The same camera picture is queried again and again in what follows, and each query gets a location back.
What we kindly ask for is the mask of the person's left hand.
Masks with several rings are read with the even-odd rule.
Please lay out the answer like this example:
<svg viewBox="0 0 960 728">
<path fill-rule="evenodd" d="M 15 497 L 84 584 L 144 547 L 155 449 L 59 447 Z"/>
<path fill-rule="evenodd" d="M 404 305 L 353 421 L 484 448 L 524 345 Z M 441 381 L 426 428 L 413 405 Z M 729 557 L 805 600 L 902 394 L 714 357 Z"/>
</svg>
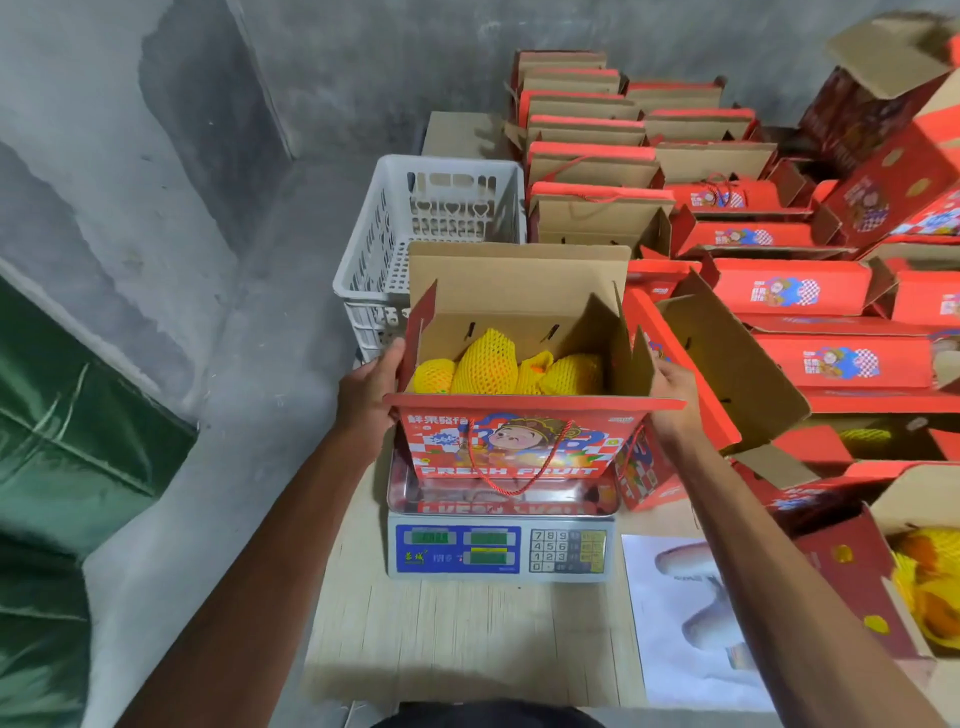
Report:
<svg viewBox="0 0 960 728">
<path fill-rule="evenodd" d="M 341 380 L 332 427 L 345 452 L 366 465 L 377 459 L 387 432 L 397 422 L 393 408 L 386 401 L 387 396 L 383 401 L 373 401 L 369 392 L 369 374 L 378 358 L 354 369 Z"/>
</svg>

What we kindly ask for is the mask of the person's right hand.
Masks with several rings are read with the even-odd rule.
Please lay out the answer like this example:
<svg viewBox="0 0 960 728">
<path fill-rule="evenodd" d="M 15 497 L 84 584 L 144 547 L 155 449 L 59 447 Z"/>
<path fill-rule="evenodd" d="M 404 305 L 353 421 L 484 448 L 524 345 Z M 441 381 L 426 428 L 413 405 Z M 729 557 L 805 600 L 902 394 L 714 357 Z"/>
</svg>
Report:
<svg viewBox="0 0 960 728">
<path fill-rule="evenodd" d="M 657 410 L 651 415 L 654 433 L 664 453 L 670 457 L 683 455 L 710 444 L 704 431 L 700 399 L 682 401 L 676 410 Z"/>
</svg>

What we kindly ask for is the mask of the red fruit gift carton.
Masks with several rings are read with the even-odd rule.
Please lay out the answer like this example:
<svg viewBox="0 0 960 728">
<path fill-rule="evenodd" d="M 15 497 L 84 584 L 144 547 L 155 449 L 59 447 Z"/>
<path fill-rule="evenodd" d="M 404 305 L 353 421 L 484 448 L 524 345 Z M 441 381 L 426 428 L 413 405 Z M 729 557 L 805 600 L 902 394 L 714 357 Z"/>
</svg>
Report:
<svg viewBox="0 0 960 728">
<path fill-rule="evenodd" d="M 414 241 L 408 248 L 412 307 L 396 392 L 414 472 L 422 480 L 484 481 L 519 495 L 550 480 L 593 480 L 635 441 L 658 410 L 655 364 L 622 307 L 631 251 L 621 246 Z M 603 358 L 605 393 L 593 396 L 413 394 L 423 362 L 458 363 L 486 330 L 515 345 L 518 364 L 548 351 Z"/>
</svg>

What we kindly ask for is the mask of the person's left forearm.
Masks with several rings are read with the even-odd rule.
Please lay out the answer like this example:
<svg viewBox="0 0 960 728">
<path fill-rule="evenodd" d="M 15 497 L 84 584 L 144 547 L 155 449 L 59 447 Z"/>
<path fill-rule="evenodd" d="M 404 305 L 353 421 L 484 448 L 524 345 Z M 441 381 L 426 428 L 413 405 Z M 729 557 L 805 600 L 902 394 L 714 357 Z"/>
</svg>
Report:
<svg viewBox="0 0 960 728">
<path fill-rule="evenodd" d="M 338 533 L 385 429 L 336 425 L 114 728 L 268 728 Z"/>
</svg>

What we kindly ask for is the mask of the person's right forearm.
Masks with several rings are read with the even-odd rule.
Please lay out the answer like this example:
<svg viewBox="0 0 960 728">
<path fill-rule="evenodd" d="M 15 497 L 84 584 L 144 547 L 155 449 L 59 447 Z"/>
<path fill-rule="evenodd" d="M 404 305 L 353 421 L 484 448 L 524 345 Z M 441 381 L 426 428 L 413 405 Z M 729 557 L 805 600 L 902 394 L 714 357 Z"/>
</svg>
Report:
<svg viewBox="0 0 960 728">
<path fill-rule="evenodd" d="M 785 728 L 949 728 L 706 436 L 664 448 Z"/>
</svg>

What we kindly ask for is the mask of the yellow fruit in foam net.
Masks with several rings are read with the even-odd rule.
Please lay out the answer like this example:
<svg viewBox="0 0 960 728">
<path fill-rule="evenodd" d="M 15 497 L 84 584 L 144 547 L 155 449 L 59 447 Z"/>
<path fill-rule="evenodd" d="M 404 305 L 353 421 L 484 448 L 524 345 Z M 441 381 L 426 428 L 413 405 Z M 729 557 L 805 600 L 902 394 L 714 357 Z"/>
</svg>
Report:
<svg viewBox="0 0 960 728">
<path fill-rule="evenodd" d="M 838 436 L 851 456 L 876 458 L 889 448 L 894 433 L 882 428 L 848 428 L 838 431 Z"/>
<path fill-rule="evenodd" d="M 463 353 L 450 384 L 452 395 L 512 395 L 519 380 L 516 345 L 489 328 Z"/>
<path fill-rule="evenodd" d="M 921 527 L 891 540 L 892 581 L 923 637 L 960 654 L 960 528 Z"/>
<path fill-rule="evenodd" d="M 605 393 L 605 365 L 600 355 L 578 353 L 555 360 L 537 382 L 546 396 L 592 397 Z"/>
<path fill-rule="evenodd" d="M 447 358 L 435 358 L 420 363 L 411 377 L 408 391 L 413 394 L 450 394 L 457 363 Z"/>
</svg>

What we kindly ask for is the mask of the white plastic crate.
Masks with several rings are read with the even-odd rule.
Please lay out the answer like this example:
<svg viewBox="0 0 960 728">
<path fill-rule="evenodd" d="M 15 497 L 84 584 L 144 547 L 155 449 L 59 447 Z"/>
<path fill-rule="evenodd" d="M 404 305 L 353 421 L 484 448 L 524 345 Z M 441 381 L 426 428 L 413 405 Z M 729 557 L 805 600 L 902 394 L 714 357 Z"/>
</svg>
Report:
<svg viewBox="0 0 960 728">
<path fill-rule="evenodd" d="M 526 243 L 525 178 L 508 160 L 387 154 L 375 165 L 332 287 L 367 363 L 405 333 L 410 243 Z"/>
</svg>

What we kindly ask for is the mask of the orange fruit in foam net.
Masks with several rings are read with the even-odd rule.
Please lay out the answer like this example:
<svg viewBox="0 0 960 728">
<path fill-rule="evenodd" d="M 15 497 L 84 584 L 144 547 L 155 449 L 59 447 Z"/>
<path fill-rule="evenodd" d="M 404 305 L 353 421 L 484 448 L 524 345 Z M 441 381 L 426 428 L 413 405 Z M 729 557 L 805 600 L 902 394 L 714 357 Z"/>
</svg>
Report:
<svg viewBox="0 0 960 728">
<path fill-rule="evenodd" d="M 517 379 L 513 394 L 519 396 L 535 396 L 544 393 L 541 381 L 554 363 L 553 354 L 544 350 L 538 354 L 522 360 L 518 364 Z"/>
</svg>

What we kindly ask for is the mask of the rows of red cardboard boxes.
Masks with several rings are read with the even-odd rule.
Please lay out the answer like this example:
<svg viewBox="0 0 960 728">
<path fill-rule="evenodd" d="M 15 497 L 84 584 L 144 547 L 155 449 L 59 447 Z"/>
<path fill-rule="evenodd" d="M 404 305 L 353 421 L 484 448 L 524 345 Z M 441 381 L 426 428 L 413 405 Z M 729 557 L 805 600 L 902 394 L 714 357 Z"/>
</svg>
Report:
<svg viewBox="0 0 960 728">
<path fill-rule="evenodd" d="M 727 79 L 621 77 L 605 53 L 519 51 L 504 131 L 535 242 L 633 249 L 625 301 L 661 356 L 719 362 L 680 310 L 699 272 L 809 414 L 753 433 L 745 394 L 702 384 L 734 470 L 882 646 L 960 722 L 960 654 L 928 642 L 891 541 L 960 528 L 960 16 L 883 12 L 826 43 L 796 128 L 721 106 Z M 847 429 L 894 433 L 852 456 Z"/>
</svg>

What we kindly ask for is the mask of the digital weighing scale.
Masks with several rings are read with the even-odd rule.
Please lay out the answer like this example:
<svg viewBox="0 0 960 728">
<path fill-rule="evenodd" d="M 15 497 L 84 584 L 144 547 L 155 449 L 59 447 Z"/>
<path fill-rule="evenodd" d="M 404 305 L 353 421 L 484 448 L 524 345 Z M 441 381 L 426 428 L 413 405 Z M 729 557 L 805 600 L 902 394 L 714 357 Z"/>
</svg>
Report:
<svg viewBox="0 0 960 728">
<path fill-rule="evenodd" d="M 421 480 L 397 446 L 386 502 L 394 579 L 591 584 L 612 573 L 619 493 L 609 474 L 506 495 L 481 480 Z"/>
</svg>

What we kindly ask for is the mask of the flat brown cardboard sheet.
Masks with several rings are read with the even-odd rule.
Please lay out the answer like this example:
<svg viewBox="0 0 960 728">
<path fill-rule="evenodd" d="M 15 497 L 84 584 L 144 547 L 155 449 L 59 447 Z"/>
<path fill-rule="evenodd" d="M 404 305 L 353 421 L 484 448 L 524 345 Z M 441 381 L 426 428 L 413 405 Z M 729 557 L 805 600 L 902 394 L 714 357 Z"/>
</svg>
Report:
<svg viewBox="0 0 960 728">
<path fill-rule="evenodd" d="M 518 153 L 496 113 L 431 112 L 420 147 L 425 157 L 515 162 Z"/>
</svg>

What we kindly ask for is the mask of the white printed paper sheet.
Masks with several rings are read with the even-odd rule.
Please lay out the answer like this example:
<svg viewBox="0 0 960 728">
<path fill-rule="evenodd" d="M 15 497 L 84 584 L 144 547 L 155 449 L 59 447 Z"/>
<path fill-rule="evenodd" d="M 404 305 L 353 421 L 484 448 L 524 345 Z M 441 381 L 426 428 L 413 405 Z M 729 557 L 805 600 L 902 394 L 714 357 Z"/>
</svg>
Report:
<svg viewBox="0 0 960 728">
<path fill-rule="evenodd" d="M 648 703 L 773 713 L 707 542 L 623 535 L 621 544 Z"/>
</svg>

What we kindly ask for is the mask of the green tarpaulin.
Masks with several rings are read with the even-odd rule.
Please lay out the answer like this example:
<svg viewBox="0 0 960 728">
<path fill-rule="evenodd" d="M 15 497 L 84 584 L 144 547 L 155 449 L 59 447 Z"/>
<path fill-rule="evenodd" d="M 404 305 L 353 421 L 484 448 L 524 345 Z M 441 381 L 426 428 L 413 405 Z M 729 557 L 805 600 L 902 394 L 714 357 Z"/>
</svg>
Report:
<svg viewBox="0 0 960 728">
<path fill-rule="evenodd" d="M 166 492 L 198 439 L 0 276 L 0 728 L 80 728 L 83 564 Z"/>
</svg>

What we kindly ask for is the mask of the person's black shirt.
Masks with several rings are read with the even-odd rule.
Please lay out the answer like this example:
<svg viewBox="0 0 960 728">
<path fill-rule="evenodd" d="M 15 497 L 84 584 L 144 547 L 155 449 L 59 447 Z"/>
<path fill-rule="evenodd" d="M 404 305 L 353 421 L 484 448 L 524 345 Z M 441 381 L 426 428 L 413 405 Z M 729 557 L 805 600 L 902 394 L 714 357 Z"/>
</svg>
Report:
<svg viewBox="0 0 960 728">
<path fill-rule="evenodd" d="M 517 699 L 409 701 L 370 728 L 605 728 L 587 712 Z"/>
</svg>

